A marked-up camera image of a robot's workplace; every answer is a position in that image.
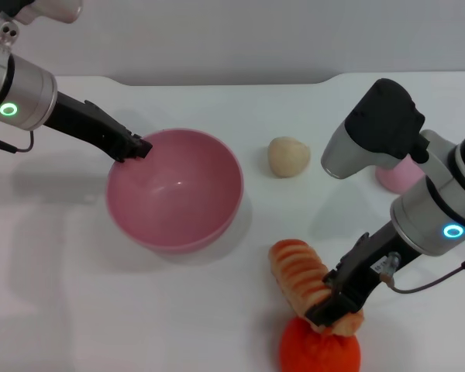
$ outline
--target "pink cup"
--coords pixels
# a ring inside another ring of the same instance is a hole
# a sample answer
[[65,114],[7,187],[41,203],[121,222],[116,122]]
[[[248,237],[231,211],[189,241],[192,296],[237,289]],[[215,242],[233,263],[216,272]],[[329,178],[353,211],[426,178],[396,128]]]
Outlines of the pink cup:
[[145,137],[146,159],[114,163],[107,206],[130,238],[152,250],[187,253],[219,238],[243,196],[243,173],[220,140],[191,129]]
[[407,156],[400,164],[393,169],[377,167],[376,178],[389,191],[395,194],[403,194],[424,176],[424,172]]

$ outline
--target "toy bread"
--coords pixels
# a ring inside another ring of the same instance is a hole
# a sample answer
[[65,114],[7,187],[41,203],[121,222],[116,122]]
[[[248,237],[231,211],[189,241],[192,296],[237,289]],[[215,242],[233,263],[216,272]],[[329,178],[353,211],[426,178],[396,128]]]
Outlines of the toy bread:
[[[269,259],[272,274],[294,312],[310,322],[305,313],[331,295],[331,289],[322,282],[329,270],[307,243],[296,239],[276,243],[270,248]],[[345,315],[330,328],[310,324],[318,333],[349,337],[362,322],[363,312],[360,311]]]

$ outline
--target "green led ring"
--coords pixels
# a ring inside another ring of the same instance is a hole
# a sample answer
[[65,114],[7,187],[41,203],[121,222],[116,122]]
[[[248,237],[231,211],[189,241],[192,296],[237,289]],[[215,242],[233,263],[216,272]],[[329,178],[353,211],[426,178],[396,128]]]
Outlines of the green led ring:
[[17,106],[13,103],[4,103],[0,107],[0,113],[4,116],[14,116],[17,113]]

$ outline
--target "white tabletop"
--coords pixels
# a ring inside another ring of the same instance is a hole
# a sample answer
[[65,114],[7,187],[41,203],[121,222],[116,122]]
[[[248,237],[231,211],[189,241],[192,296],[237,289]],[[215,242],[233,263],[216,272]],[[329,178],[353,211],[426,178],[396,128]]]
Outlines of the white tabletop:
[[[465,137],[465,73],[344,74],[322,84],[127,87],[61,77],[60,90],[101,106],[131,130],[190,127],[230,145],[246,194],[209,248],[162,257],[128,240],[104,201],[111,160],[52,129],[33,152],[0,152],[0,372],[268,372],[293,316],[270,275],[267,251],[299,238],[334,266],[365,231],[389,220],[394,196],[366,170],[345,181],[319,158],[334,129],[375,80],[403,84],[426,128]],[[265,146],[293,136],[310,168],[273,178]],[[17,146],[28,136],[0,124]],[[413,288],[456,268],[465,243],[398,273]],[[380,286],[358,333],[362,372],[465,371],[465,273],[421,294]]]

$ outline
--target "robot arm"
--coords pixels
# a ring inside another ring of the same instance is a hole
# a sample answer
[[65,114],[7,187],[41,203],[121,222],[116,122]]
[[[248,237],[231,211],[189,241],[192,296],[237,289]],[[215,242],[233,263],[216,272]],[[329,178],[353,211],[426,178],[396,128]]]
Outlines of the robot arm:
[[[96,105],[57,92],[48,71],[12,54],[19,36],[14,20],[30,24],[37,16],[70,23],[81,12],[81,0],[0,0],[0,122],[27,131],[41,125],[88,142],[114,160],[145,157],[151,144],[132,134]],[[0,141],[0,149],[17,149]]]
[[333,177],[369,165],[392,168],[408,154],[425,177],[393,202],[391,221],[362,236],[324,278],[332,295],[306,314],[316,325],[358,312],[382,281],[394,288],[393,274],[421,254],[440,256],[465,240],[465,140],[455,145],[433,131],[420,132],[424,121],[403,87],[381,79],[329,141],[322,166]]

